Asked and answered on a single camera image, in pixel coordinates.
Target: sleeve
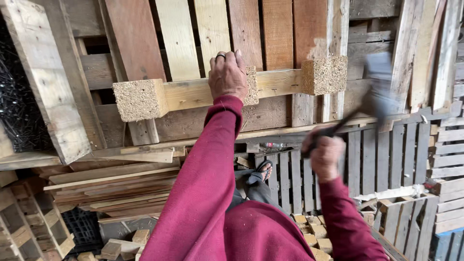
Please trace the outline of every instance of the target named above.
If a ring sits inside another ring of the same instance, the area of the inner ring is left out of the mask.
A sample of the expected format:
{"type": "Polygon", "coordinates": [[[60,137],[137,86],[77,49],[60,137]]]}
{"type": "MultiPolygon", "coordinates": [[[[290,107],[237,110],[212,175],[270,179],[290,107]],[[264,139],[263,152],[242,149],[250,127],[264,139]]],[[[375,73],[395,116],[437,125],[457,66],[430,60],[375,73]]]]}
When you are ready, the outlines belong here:
{"type": "Polygon", "coordinates": [[[223,226],[235,187],[233,147],[242,124],[243,103],[233,96],[221,96],[213,104],[141,261],[188,259],[202,245],[210,247],[213,260],[225,259],[223,226]]]}
{"type": "Polygon", "coordinates": [[[322,213],[332,241],[334,260],[388,260],[383,247],[348,197],[342,179],[319,184],[322,213]]]}

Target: hand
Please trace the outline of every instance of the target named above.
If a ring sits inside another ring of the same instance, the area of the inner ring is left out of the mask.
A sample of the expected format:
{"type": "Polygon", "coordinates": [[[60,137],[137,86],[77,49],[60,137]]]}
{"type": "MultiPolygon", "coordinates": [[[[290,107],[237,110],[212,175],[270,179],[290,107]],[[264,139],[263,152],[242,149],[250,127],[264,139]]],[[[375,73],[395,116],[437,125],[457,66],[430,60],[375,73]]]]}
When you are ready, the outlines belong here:
{"type": "MultiPolygon", "coordinates": [[[[316,127],[308,133],[301,147],[303,152],[308,151],[313,135],[320,129],[316,127]]],[[[319,138],[317,147],[311,152],[311,167],[319,178],[319,183],[327,183],[339,176],[337,163],[344,150],[345,142],[340,137],[322,136],[319,138]]]]}
{"type": "Polygon", "coordinates": [[[232,95],[243,101],[248,93],[246,83],[245,62],[242,52],[219,52],[226,58],[218,56],[209,61],[211,71],[209,71],[208,84],[211,89],[213,99],[222,95],[232,95]]]}

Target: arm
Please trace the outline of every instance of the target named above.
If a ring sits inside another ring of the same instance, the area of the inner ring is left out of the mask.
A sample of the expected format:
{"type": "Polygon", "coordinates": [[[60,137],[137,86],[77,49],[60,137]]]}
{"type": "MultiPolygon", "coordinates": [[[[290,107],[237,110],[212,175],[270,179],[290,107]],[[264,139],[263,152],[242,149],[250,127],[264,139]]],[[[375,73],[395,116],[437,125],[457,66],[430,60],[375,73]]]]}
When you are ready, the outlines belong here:
{"type": "MultiPolygon", "coordinates": [[[[303,150],[311,143],[312,134],[303,143],[303,150]]],[[[382,246],[371,236],[370,228],[348,197],[342,183],[337,160],[345,148],[339,137],[321,137],[311,153],[311,165],[319,178],[322,213],[327,233],[333,245],[335,260],[388,260],[382,246]]]]}
{"type": "Polygon", "coordinates": [[[227,86],[222,79],[229,76],[236,80],[229,85],[246,88],[246,73],[241,74],[235,56],[233,52],[227,54],[229,65],[223,57],[218,58],[218,64],[216,59],[212,61],[209,85],[214,105],[208,110],[205,128],[179,172],[141,261],[194,257],[201,254],[198,249],[202,244],[215,246],[215,252],[208,253],[216,256],[213,259],[225,255],[224,218],[235,187],[233,146],[242,124],[245,96],[222,91],[227,86]]]}

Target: maroon sweatshirt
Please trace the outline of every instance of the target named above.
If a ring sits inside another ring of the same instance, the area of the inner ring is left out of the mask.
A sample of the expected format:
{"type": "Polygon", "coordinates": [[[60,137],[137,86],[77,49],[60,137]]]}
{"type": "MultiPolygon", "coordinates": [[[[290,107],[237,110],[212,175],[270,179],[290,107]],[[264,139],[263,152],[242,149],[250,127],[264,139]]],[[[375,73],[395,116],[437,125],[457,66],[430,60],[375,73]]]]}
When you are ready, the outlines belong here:
{"type": "MultiPolygon", "coordinates": [[[[248,200],[226,213],[242,107],[236,97],[214,100],[140,261],[314,260],[298,227],[277,208],[248,200]]],[[[333,258],[388,260],[341,179],[320,184],[320,191],[333,258]]]]}

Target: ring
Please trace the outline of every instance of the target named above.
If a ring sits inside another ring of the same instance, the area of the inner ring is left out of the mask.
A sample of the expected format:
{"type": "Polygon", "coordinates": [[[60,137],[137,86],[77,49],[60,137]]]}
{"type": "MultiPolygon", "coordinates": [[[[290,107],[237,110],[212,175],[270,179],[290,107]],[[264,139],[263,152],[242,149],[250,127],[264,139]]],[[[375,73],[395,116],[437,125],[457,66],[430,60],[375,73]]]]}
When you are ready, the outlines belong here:
{"type": "Polygon", "coordinates": [[[226,58],[226,56],[224,54],[218,53],[218,55],[216,55],[216,60],[218,59],[218,56],[222,56],[222,57],[224,57],[224,59],[226,58]]]}

